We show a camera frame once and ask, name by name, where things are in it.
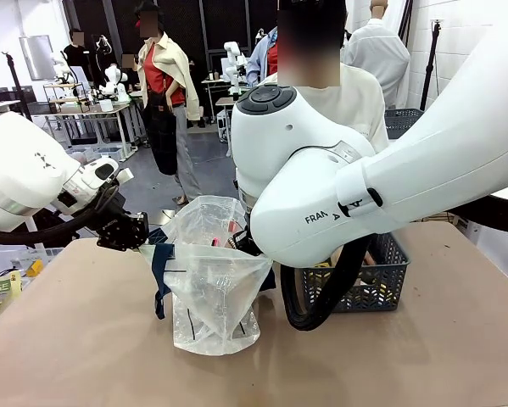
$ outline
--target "gray pants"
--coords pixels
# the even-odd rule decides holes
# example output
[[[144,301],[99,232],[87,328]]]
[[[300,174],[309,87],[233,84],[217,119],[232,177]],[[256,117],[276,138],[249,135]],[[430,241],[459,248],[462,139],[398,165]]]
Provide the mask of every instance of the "gray pants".
[[[192,159],[187,150],[187,114],[186,108],[182,105],[173,108],[176,117],[176,161],[178,171],[175,180],[182,188],[187,200],[192,202],[195,198],[203,195],[197,177],[193,173]]]

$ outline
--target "black plastic crate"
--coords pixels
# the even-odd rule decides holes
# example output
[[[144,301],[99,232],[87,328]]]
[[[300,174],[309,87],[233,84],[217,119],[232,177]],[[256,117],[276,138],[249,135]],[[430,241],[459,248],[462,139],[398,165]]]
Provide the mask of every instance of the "black plastic crate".
[[[333,312],[392,311],[397,309],[410,259],[391,233],[377,235],[369,253],[377,265],[363,266],[355,286]],[[313,268],[303,271],[304,304],[315,302],[334,269]]]
[[[389,140],[397,140],[419,119],[423,112],[418,109],[386,110],[386,127]]]

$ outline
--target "blue shirt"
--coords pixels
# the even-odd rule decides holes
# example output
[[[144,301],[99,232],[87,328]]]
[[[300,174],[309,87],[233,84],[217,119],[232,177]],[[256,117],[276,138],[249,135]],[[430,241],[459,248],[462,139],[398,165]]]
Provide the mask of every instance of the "blue shirt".
[[[255,46],[252,56],[246,65],[246,81],[248,85],[253,87],[259,83],[258,76],[261,80],[267,77],[267,54],[269,49],[274,47],[278,39],[278,27],[275,27]]]

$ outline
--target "red shirt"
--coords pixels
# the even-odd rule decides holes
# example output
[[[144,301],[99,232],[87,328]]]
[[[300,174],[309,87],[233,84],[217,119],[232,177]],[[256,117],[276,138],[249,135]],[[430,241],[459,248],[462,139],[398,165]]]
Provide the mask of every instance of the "red shirt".
[[[154,62],[152,62],[154,57],[154,47],[155,43],[150,48],[150,52],[144,61],[144,73],[146,75],[146,82],[148,83],[148,87],[153,92],[165,93],[167,89],[169,89],[169,86],[174,79],[172,76],[167,75],[165,72],[159,70],[154,66]],[[170,100],[172,101],[173,105],[186,102],[186,97],[184,96],[184,91],[181,87],[178,87],[178,89],[175,90],[175,92],[170,96]]]
[[[267,53],[267,70],[269,71],[267,76],[278,72],[278,40],[272,48],[269,48]]]

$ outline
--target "transparent plastic bag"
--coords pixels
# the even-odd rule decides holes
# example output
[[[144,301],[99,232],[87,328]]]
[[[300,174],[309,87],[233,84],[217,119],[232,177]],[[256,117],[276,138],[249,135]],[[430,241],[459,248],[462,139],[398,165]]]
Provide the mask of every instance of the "transparent plastic bag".
[[[251,304],[272,261],[223,247],[244,226],[244,210],[236,199],[206,196],[162,227],[167,242],[175,244],[176,258],[167,261],[164,282],[173,293],[177,348],[233,354],[260,336]],[[154,246],[143,246],[141,252],[151,263]]]

